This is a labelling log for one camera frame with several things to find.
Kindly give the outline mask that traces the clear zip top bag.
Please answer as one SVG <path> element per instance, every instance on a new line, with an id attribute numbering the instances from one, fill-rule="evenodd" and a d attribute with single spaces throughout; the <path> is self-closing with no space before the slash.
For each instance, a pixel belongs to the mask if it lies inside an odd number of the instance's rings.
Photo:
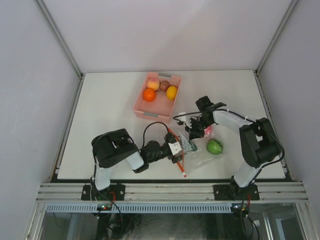
<path id="1" fill-rule="evenodd" d="M 183 145 L 182 145 L 183 140 L 185 140 L 185 141 L 190 140 L 188 133 L 185 132 L 182 127 L 172 127 L 169 129 L 169 131 L 174 133 L 179 138 L 182 149 L 183 149 Z M 198 169 L 200 169 L 210 163 L 213 163 L 217 159 L 221 159 L 222 156 L 226 153 L 225 145 L 224 145 L 222 139 L 217 137 L 214 134 L 213 128 L 212 128 L 212 133 L 213 133 L 212 136 L 208 136 L 208 137 L 204 136 L 203 138 L 197 138 L 197 139 L 190 140 L 190 141 L 193 141 L 197 145 L 198 151 L 184 152 L 184 160 L 181 161 L 180 163 L 177 163 L 178 167 L 180 168 L 180 170 L 182 172 L 183 177 L 186 178 L 192 172 L 194 172 L 194 171 L 196 171 L 196 170 L 198 170 Z M 222 145 L 223 145 L 222 154 L 215 155 L 215 154 L 211 154 L 210 152 L 207 151 L 206 145 L 207 145 L 207 142 L 211 139 L 218 140 L 222 143 Z"/>

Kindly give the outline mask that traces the fake orange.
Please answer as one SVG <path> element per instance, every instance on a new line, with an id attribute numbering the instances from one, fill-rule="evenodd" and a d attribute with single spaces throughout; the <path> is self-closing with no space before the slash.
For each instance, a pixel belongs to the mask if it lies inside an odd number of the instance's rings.
<path id="1" fill-rule="evenodd" d="M 156 99 L 157 93 L 153 88 L 146 88 L 142 93 L 142 98 L 146 102 L 153 102 Z"/>

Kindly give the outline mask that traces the fake yellow lemon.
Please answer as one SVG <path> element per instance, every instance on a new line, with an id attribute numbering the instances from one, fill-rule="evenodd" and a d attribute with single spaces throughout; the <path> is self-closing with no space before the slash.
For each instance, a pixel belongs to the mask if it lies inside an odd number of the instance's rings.
<path id="1" fill-rule="evenodd" d="M 176 96 L 177 96 L 177 92 L 178 92 L 178 89 L 176 86 L 172 85 L 170 87 L 167 88 L 166 90 L 166 97 L 168 100 L 175 100 L 176 99 Z"/>

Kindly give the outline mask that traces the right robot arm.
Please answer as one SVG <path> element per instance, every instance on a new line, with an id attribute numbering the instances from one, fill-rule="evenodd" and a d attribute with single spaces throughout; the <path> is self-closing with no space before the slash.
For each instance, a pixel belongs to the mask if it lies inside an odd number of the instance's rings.
<path id="1" fill-rule="evenodd" d="M 239 135 L 243 163 L 230 178 L 229 184 L 214 185 L 214 198 L 218 201 L 242 200 L 251 195 L 259 200 L 255 180 L 261 171 L 281 162 L 285 149 L 276 138 L 271 122 L 263 117 L 251 120 L 226 108 L 223 102 L 212 103 L 207 96 L 196 101 L 197 112 L 180 114 L 189 139 L 205 136 L 205 129 L 213 124 L 221 125 Z"/>

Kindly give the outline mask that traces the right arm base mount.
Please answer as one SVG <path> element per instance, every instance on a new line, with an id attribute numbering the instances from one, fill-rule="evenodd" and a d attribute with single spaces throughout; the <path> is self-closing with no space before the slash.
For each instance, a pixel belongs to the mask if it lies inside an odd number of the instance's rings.
<path id="1" fill-rule="evenodd" d="M 250 197 L 253 201 L 260 200 L 258 186 L 255 184 L 243 188 L 231 183 L 215 184 L 213 193 L 216 201 L 240 201 L 244 197 Z"/>

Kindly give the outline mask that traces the fake red fruit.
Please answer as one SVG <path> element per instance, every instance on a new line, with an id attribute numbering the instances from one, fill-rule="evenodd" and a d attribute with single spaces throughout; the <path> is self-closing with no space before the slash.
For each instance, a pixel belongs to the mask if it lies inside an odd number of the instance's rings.
<path id="1" fill-rule="evenodd" d="M 204 129 L 204 136 L 209 137 L 213 135 L 213 127 L 208 126 L 207 128 Z"/>

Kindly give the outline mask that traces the fake brown pink fruit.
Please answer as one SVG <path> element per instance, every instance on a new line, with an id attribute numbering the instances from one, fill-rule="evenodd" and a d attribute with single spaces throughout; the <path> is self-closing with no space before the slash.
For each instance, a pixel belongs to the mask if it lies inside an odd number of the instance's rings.
<path id="1" fill-rule="evenodd" d="M 170 87 L 170 83 L 168 81 L 161 81 L 160 84 L 159 84 L 159 89 L 163 92 L 166 92 L 167 89 Z"/>

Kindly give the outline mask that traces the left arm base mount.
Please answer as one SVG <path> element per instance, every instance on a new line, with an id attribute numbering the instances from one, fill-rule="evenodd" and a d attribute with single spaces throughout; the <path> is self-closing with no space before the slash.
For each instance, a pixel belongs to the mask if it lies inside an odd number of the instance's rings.
<path id="1" fill-rule="evenodd" d="M 95 186 L 86 184 L 82 188 L 81 200 L 82 201 L 104 201 L 106 199 L 114 201 L 123 201 L 125 198 L 126 186 L 124 184 L 112 184 L 104 190 L 97 190 Z"/>

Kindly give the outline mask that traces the fake peach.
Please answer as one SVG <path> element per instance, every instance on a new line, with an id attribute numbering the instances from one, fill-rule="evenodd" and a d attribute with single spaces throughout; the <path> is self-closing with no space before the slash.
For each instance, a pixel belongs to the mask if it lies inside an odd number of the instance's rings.
<path id="1" fill-rule="evenodd" d="M 151 77 L 147 80 L 146 87 L 158 91 L 160 88 L 160 81 L 156 77 Z"/>

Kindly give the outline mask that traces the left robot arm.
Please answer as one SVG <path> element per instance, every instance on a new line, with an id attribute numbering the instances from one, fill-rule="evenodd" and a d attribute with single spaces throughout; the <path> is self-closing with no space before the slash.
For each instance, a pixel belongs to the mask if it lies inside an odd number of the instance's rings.
<path id="1" fill-rule="evenodd" d="M 109 196 L 112 168 L 122 161 L 126 161 L 133 172 L 138 174 L 147 170 L 151 163 L 169 159 L 173 164 L 178 164 L 185 174 L 183 150 L 178 137 L 170 129 L 167 130 L 163 144 L 151 140 L 140 149 L 124 128 L 95 137 L 91 146 L 94 160 L 92 194 L 98 200 Z"/>

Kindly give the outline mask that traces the fake green fruit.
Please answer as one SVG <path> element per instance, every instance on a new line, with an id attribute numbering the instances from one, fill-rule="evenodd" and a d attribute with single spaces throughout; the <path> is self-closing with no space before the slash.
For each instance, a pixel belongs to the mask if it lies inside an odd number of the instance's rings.
<path id="1" fill-rule="evenodd" d="M 213 155 L 220 155 L 223 153 L 223 144 L 217 139 L 210 139 L 206 144 L 206 149 Z"/>

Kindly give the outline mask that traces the fake dark green avocado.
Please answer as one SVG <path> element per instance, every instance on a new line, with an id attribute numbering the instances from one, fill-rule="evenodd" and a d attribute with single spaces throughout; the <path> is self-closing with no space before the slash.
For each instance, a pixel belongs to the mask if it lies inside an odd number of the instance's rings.
<path id="1" fill-rule="evenodd" d="M 182 141 L 182 147 L 184 152 L 197 152 L 199 150 L 197 145 L 189 139 Z"/>

